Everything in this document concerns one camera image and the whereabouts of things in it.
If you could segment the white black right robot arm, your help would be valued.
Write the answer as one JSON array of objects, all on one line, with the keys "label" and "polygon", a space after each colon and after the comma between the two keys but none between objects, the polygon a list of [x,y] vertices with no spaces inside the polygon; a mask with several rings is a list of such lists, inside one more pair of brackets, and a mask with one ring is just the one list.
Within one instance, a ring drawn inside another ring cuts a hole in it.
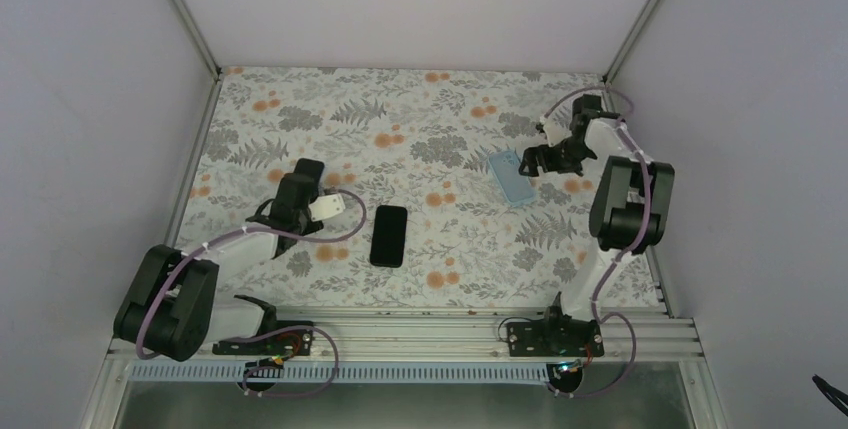
[{"label": "white black right robot arm", "polygon": [[590,166],[601,178],[588,213],[592,243],[586,259],[566,291],[557,298],[560,311],[572,319],[599,322],[604,285],[621,266],[658,244],[665,232],[675,170],[649,156],[635,141],[622,113],[603,105],[606,88],[589,86],[562,97],[572,105],[568,127],[553,120],[548,109],[537,124],[545,143],[524,150],[520,175],[581,176]]}]

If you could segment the light blue phone case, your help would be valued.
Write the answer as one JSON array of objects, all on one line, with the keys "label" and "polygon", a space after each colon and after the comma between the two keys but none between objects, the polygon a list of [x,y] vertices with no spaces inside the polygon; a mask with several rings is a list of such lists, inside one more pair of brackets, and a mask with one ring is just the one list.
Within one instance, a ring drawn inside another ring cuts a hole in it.
[{"label": "light blue phone case", "polygon": [[505,201],[510,206],[522,206],[534,201],[534,188],[527,176],[519,174],[520,160],[514,150],[489,155],[488,166]]}]

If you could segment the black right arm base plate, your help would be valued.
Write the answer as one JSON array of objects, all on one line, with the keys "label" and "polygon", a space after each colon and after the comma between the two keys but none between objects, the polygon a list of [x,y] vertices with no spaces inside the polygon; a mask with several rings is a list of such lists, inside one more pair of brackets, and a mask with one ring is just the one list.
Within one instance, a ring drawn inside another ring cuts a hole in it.
[{"label": "black right arm base plate", "polygon": [[507,324],[507,344],[511,357],[605,355],[603,337],[596,321],[511,322]]}]

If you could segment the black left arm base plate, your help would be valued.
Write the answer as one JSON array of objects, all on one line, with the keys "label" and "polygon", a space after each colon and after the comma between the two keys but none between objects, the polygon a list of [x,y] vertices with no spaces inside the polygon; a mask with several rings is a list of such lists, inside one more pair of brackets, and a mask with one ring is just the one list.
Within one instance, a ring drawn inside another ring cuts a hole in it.
[{"label": "black left arm base plate", "polygon": [[308,320],[278,320],[259,329],[254,342],[222,341],[212,345],[215,355],[283,357],[308,356],[314,335]]}]

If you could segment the black phone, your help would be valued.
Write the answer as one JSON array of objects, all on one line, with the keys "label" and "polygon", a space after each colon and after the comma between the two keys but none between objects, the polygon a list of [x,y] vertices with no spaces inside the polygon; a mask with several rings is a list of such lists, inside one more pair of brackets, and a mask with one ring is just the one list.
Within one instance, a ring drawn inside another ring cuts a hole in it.
[{"label": "black phone", "polygon": [[408,211],[401,206],[381,205],[375,211],[369,262],[376,267],[399,268],[403,264]]}]

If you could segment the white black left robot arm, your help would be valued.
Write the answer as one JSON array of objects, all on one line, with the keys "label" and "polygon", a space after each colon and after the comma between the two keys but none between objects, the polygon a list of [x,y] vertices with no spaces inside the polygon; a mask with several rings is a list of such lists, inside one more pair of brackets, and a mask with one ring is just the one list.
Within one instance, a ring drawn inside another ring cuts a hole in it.
[{"label": "white black left robot arm", "polygon": [[248,217],[247,229],[206,243],[195,256],[164,244],[150,248],[114,318],[114,338],[175,361],[231,339],[255,354],[270,351],[278,340],[276,310],[252,296],[219,296],[218,286],[225,274],[274,260],[322,230],[310,206],[319,198],[324,167],[321,161],[298,160],[275,197]]}]

